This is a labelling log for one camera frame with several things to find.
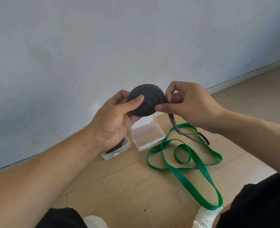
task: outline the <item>green resistance band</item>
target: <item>green resistance band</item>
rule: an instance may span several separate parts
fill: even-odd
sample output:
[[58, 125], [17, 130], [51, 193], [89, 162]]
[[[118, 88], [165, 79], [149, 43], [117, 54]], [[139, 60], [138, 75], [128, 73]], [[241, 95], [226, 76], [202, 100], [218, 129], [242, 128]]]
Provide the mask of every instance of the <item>green resistance band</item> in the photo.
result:
[[[182, 123], [178, 125], [178, 128], [183, 128], [183, 127], [188, 127], [188, 128], [192, 128], [193, 130], [195, 130], [197, 132], [197, 128], [188, 124], [188, 123]], [[215, 187], [214, 182], [209, 174], [209, 172], [206, 169], [206, 166], [212, 166], [212, 165], [216, 165], [218, 163], [220, 163], [222, 161], [222, 156], [215, 152], [214, 150], [212, 150], [209, 146], [207, 146], [206, 148], [211, 152], [211, 154], [213, 154], [215, 157], [218, 158], [218, 161], [213, 163], [213, 164], [204, 164], [202, 162], [202, 160], [200, 159], [200, 157], [197, 155], [197, 153], [191, 148], [189, 147], [187, 144], [185, 144], [183, 141], [181, 141], [180, 139], [170, 139], [167, 140], [169, 134], [175, 130], [174, 127], [172, 127], [167, 136], [162, 140], [160, 145], [157, 145], [153, 148], [151, 148], [147, 155], [146, 155], [146, 160], [148, 165], [155, 169], [155, 170], [162, 170], [162, 171], [171, 171], [176, 178], [181, 182], [181, 184], [187, 189], [187, 191], [194, 197], [194, 199], [203, 207], [205, 207], [206, 209], [209, 210], [215, 210], [219, 207], [221, 207], [223, 205], [223, 199], [222, 196], [220, 194], [220, 192], [218, 191], [218, 189]], [[202, 142], [205, 142], [200, 136], [198, 136], [199, 139]], [[186, 164], [189, 163], [193, 157], [194, 163], [197, 165], [197, 168], [175, 168], [173, 166], [171, 166], [170, 164], [167, 163], [167, 161], [165, 160], [164, 157], [164, 153], [163, 153], [163, 149], [166, 149], [169, 145], [169, 143], [173, 140], [178, 140], [180, 142], [182, 142], [183, 144], [178, 145], [175, 150], [174, 150], [174, 157], [176, 159], [177, 162], [181, 163], [181, 164]], [[182, 148], [183, 150], [185, 150], [188, 154], [189, 154], [189, 159], [186, 162], [181, 161], [178, 156], [177, 156], [177, 148]], [[163, 157], [163, 161], [165, 163], [165, 165], [167, 166], [167, 168], [158, 168], [156, 166], [153, 166], [152, 164], [149, 163], [148, 157], [149, 154], [151, 152], [160, 152], [162, 153], [162, 157]], [[191, 170], [197, 170], [199, 169], [201, 171], [201, 173], [203, 174], [203, 176], [209, 181], [209, 183], [214, 187], [214, 189], [217, 192], [217, 196], [218, 196], [218, 205], [214, 205], [209, 203], [200, 193], [199, 191], [194, 187], [194, 185], [184, 176], [184, 174], [182, 173], [183, 171], [191, 171]]]

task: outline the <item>white sneaker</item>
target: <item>white sneaker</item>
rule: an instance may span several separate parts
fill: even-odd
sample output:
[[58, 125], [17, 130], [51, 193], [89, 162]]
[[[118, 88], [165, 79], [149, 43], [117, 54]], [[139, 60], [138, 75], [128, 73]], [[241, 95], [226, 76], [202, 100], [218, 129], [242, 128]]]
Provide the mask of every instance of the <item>white sneaker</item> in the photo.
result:
[[200, 207], [192, 228], [211, 228], [217, 215], [222, 211], [223, 207], [219, 207], [216, 210], [208, 210], [204, 207]]
[[95, 215], [86, 216], [83, 220], [88, 228], [108, 228], [106, 222]]

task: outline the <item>fingernail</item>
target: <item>fingernail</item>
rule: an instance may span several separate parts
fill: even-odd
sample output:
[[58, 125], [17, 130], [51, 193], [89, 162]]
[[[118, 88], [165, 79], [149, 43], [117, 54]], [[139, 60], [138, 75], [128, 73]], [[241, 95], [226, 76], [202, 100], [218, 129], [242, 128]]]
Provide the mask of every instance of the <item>fingernail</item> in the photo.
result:
[[143, 94], [139, 95], [138, 97], [135, 98], [136, 102], [140, 102], [142, 101], [142, 96], [144, 96]]
[[162, 105], [156, 105], [155, 111], [162, 111]]

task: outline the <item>clear plastic box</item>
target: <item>clear plastic box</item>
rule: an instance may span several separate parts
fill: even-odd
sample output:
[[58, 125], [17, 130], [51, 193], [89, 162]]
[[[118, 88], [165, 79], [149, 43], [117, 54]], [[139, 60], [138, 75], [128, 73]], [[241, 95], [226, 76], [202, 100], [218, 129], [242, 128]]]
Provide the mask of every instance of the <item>clear plastic box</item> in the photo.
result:
[[130, 128], [130, 131], [138, 151], [147, 149], [165, 138], [165, 133], [156, 122], [155, 117], [143, 117], [136, 123]]
[[130, 148], [130, 141], [129, 141], [128, 137], [125, 135], [124, 140], [122, 142], [122, 146], [119, 149], [116, 149], [111, 153], [102, 153], [102, 157], [107, 161], [107, 160], [119, 155], [120, 153], [122, 153], [123, 151], [125, 151], [129, 148]]

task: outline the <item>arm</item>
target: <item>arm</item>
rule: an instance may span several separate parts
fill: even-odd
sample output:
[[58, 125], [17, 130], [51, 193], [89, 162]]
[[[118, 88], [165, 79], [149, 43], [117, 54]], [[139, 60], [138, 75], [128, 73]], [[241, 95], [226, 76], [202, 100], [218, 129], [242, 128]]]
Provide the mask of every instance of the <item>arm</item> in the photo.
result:
[[280, 125], [224, 109], [197, 83], [174, 81], [165, 95], [156, 111], [221, 134], [280, 173]]
[[0, 174], [0, 228], [35, 227], [53, 202], [99, 153], [117, 145], [139, 118], [127, 91], [109, 99], [92, 122], [45, 152]]

